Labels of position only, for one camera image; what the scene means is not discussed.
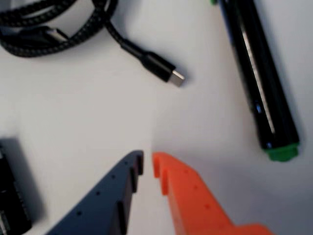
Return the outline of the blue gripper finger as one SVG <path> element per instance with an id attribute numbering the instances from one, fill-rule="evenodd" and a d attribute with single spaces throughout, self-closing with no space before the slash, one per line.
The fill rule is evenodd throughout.
<path id="1" fill-rule="evenodd" d="M 125 235 L 132 196 L 143 174 L 144 152 L 123 157 L 53 228 L 49 235 Z"/>

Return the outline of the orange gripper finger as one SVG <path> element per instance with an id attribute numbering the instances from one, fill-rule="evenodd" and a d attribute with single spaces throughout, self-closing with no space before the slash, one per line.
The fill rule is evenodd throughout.
<path id="1" fill-rule="evenodd" d="M 178 235 L 270 235 L 261 224 L 235 225 L 201 176 L 191 166 L 165 153 L 155 152 L 154 176 L 168 198 Z"/>

